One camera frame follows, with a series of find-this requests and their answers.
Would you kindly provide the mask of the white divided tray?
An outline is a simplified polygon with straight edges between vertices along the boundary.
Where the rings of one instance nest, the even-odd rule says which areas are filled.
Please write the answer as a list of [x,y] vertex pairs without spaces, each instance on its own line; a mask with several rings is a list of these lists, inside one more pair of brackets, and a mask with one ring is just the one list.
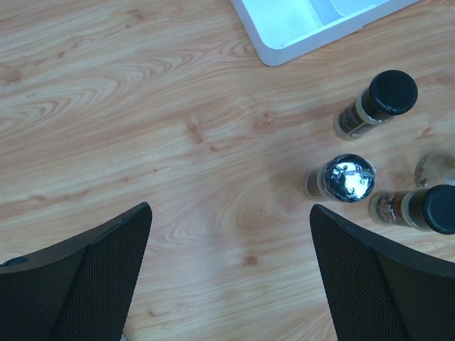
[[415,0],[232,0],[259,59],[276,67],[359,31]]

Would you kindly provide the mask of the black-knob lid glass jar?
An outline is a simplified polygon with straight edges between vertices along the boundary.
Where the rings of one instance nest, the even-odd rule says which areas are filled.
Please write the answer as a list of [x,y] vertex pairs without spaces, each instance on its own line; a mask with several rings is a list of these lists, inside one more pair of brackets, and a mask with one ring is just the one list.
[[418,187],[454,185],[454,154],[435,151],[423,156],[416,165],[414,181]]

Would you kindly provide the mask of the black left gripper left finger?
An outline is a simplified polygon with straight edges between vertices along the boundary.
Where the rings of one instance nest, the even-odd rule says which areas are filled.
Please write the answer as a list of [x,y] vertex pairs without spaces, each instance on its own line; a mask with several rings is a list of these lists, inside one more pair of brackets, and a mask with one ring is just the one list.
[[142,202],[1,264],[2,340],[121,340],[149,238]]

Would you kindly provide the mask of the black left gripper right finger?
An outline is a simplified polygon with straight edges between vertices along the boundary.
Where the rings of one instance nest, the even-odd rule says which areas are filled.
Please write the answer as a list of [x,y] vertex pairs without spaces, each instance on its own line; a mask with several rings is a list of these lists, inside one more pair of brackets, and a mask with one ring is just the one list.
[[311,236],[338,340],[453,340],[454,264],[323,205]]

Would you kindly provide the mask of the small black-cap spice bottle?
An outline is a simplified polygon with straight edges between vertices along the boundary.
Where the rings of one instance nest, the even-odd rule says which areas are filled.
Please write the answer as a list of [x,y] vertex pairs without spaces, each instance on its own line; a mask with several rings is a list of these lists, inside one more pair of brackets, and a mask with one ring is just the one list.
[[345,153],[310,171],[304,189],[315,201],[359,202],[371,194],[375,178],[376,169],[370,162]]

